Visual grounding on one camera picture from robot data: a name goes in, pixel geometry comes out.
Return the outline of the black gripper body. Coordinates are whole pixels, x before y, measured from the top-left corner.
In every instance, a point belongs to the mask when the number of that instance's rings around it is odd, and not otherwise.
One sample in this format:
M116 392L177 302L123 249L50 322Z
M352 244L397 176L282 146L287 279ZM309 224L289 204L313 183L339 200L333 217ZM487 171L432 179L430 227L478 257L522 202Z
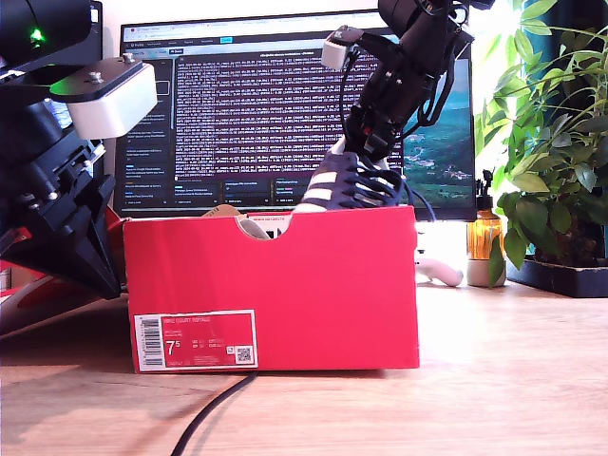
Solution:
M29 231L86 230L90 213L76 199L104 175L100 140L79 137L64 104L41 100L1 103L1 235Z
M398 46L390 47L366 82L356 105L364 110L363 125L401 124L409 135L437 122L454 82L456 51L443 52L439 69L430 71Z

